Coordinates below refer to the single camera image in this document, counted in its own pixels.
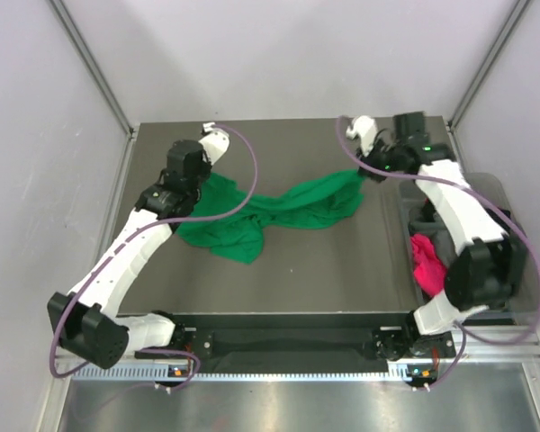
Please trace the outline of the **green t-shirt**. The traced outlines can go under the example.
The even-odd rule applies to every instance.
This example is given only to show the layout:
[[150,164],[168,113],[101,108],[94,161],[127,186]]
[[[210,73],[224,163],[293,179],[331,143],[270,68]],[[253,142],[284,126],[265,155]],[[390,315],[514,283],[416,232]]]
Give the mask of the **green t-shirt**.
[[323,230],[351,217],[361,205],[364,179],[343,170],[303,182],[280,196],[253,195],[237,213],[221,220],[185,222],[177,229],[187,244],[243,264],[265,245],[265,229]]

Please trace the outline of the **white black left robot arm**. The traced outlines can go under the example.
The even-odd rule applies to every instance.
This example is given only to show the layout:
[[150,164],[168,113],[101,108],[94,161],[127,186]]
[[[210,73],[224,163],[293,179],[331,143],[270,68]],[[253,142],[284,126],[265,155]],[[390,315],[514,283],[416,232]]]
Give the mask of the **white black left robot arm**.
[[47,310],[59,347],[102,369],[144,348],[170,357],[184,351],[185,333],[164,312],[121,318],[118,311],[142,268],[192,213],[202,184],[229,145],[218,131],[172,145],[158,180],[140,194],[92,273],[50,298]]

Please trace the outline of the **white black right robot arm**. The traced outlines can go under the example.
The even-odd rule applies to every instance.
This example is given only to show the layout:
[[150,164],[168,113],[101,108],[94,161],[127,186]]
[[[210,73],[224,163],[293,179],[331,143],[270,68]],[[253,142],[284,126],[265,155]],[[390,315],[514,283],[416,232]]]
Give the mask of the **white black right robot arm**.
[[509,216],[472,189],[451,148],[431,142],[423,112],[398,114],[392,123],[391,143],[367,115],[350,121],[346,137],[359,143],[355,155],[361,176],[377,183],[411,181],[452,241],[454,260],[445,269],[442,289],[411,311],[401,326],[404,349],[423,356],[436,337],[515,295],[527,245]]

